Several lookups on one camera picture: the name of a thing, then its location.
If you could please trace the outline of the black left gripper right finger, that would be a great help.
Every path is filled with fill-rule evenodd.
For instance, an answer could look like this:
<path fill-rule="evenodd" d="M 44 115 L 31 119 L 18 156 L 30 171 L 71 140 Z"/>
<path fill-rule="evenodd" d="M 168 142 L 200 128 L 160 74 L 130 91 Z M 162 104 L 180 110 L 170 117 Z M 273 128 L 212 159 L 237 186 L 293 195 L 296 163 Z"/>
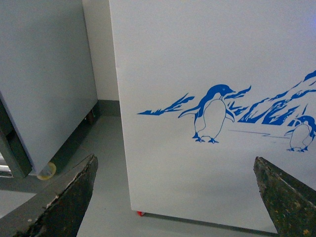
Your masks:
<path fill-rule="evenodd" d="M 280 237 L 316 235 L 316 191 L 263 157 L 254 162 L 259 193 Z"/>

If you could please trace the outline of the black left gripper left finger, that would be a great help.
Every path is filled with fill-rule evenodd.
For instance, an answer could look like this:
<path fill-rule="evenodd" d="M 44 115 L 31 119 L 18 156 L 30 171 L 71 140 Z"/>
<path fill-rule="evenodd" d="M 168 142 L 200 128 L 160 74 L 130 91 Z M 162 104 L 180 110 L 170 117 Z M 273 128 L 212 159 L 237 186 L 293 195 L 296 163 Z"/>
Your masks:
<path fill-rule="evenodd" d="M 98 159 L 88 155 L 23 204 L 14 237 L 75 237 L 89 206 Z"/>

